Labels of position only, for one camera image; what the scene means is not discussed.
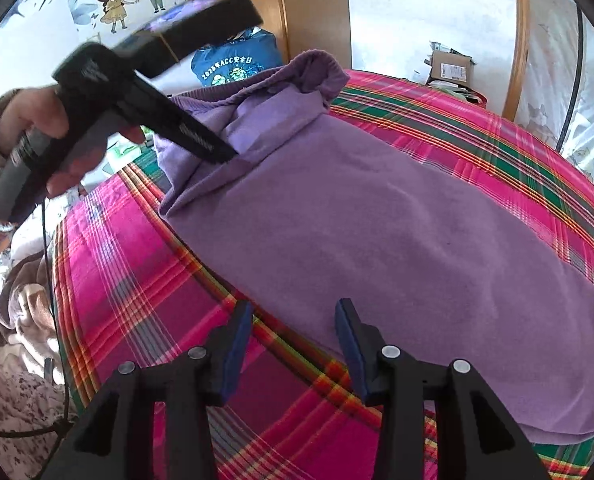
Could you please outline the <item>person's left hand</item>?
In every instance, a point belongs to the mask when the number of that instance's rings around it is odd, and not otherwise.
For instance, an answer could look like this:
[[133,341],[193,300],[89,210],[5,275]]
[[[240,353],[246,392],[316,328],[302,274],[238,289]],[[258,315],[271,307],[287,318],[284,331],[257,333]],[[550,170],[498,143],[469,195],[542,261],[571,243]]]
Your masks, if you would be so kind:
[[[38,128],[51,138],[61,139],[69,131],[69,122],[62,102],[54,87],[21,89],[12,98],[0,118],[0,153],[7,157],[20,140],[21,133]],[[129,126],[120,130],[122,136],[135,144],[144,142],[140,127]],[[102,161],[104,148],[83,155],[64,171],[48,179],[47,196],[52,198],[73,188]]]

